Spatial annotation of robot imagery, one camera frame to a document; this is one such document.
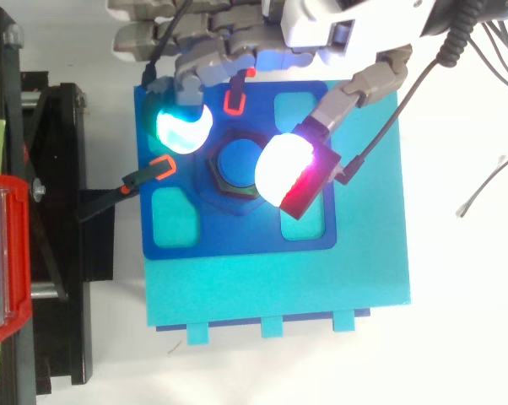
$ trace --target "screw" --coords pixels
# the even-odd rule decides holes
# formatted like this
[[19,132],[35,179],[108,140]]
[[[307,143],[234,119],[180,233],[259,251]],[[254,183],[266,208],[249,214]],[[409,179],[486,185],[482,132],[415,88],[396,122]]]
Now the screw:
[[87,100],[85,99],[85,93],[77,93],[76,94],[76,106],[78,108],[87,108]]
[[24,47],[24,30],[18,24],[11,24],[3,33],[3,42],[14,49]]
[[33,180],[33,199],[36,203],[39,203],[42,199],[42,196],[46,194],[46,187],[41,183],[41,179],[36,177]]

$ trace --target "round blue knob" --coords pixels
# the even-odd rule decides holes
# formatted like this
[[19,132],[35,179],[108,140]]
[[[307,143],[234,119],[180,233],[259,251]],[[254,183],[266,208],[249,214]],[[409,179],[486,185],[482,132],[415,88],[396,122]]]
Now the round blue knob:
[[219,155],[219,171],[232,186],[244,188],[254,184],[256,163],[262,148],[250,139],[228,143]]

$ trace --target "white robotic arm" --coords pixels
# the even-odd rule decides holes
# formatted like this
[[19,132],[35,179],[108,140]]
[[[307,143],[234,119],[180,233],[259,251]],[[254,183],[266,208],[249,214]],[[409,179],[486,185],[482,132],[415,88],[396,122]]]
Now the white robotic arm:
[[[323,162],[321,168],[303,168],[297,173],[295,180],[309,177],[307,184],[303,181],[302,194],[295,193],[295,201],[289,203],[285,193],[273,197],[260,190],[268,201],[279,203],[297,219],[327,181],[347,184],[396,120],[397,113],[369,148],[346,167],[340,166],[340,156],[325,145],[353,108],[375,103],[401,87],[412,53],[407,44],[450,28],[422,80],[436,64],[448,68],[457,64],[477,22],[508,18],[508,1],[500,0],[194,0],[181,9],[189,1],[108,0],[108,9],[115,16],[138,21],[117,33],[114,51],[122,58],[150,59],[142,86],[166,95],[166,102],[172,99],[172,108],[187,111],[193,120],[202,113],[205,87],[231,79],[233,89],[237,82],[244,82],[249,68],[306,67],[318,54],[331,67],[345,65],[357,72],[329,91],[293,131],[298,148],[308,142],[315,161]],[[187,6],[188,13],[175,28],[173,21],[154,22],[158,17],[180,14]],[[166,31],[170,40],[159,44]],[[155,54],[157,58],[181,54],[174,78],[156,80]],[[293,142],[292,138],[287,137],[286,142]],[[277,153],[270,142],[258,166]],[[305,174],[308,170],[315,172]],[[294,187],[289,179],[283,181],[286,187]]]

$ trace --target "orange clip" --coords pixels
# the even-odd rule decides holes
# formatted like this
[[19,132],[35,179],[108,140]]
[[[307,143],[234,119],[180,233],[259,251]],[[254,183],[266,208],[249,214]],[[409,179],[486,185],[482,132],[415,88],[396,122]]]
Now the orange clip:
[[157,163],[163,162],[165,160],[167,160],[168,163],[170,164],[170,169],[168,171],[162,173],[161,175],[157,175],[155,177],[156,180],[164,180],[166,177],[170,177],[171,175],[173,175],[177,172],[177,164],[173,160],[173,158],[171,156],[169,156],[168,154],[165,154],[163,156],[160,156],[159,158],[151,160],[151,163],[149,163],[149,165],[151,165],[151,166],[156,165]]
[[245,103],[246,103],[246,94],[242,94],[240,97],[240,105],[239,110],[234,110],[230,108],[230,96],[231,91],[226,91],[226,96],[224,98],[224,112],[226,114],[230,114],[231,116],[242,116],[243,111],[245,110]]

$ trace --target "glowing fingertip sensor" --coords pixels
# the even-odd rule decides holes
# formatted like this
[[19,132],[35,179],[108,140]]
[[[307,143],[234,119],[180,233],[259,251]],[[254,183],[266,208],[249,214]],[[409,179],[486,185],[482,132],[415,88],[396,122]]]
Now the glowing fingertip sensor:
[[196,121],[187,121],[162,110],[156,117],[156,137],[177,154],[191,154],[207,140],[213,127],[213,114],[204,105]]
[[299,135],[283,133],[271,138],[257,161],[254,175],[260,196],[279,207],[313,160],[314,147]]

